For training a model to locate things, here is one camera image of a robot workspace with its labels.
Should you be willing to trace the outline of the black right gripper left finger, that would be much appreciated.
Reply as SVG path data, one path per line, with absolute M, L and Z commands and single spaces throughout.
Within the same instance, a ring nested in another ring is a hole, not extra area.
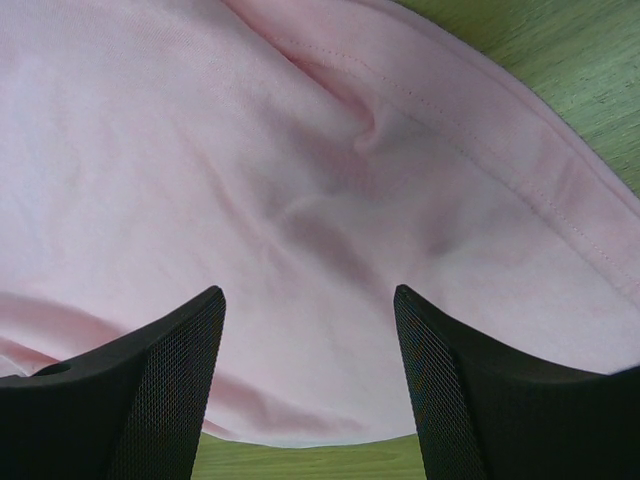
M 225 311 L 210 287 L 99 348 L 2 378 L 2 478 L 190 478 Z

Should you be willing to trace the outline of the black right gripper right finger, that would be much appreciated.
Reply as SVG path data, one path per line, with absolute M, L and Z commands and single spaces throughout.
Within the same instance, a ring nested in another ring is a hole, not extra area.
M 514 349 L 408 286 L 394 312 L 430 479 L 635 479 L 639 371 L 605 375 Z

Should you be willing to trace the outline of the pink t shirt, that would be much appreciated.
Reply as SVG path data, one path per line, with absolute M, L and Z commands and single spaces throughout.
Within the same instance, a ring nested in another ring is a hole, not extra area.
M 1 372 L 211 285 L 204 428 L 415 429 L 405 284 L 549 361 L 639 361 L 639 202 L 526 86 L 388 1 L 5 1 Z

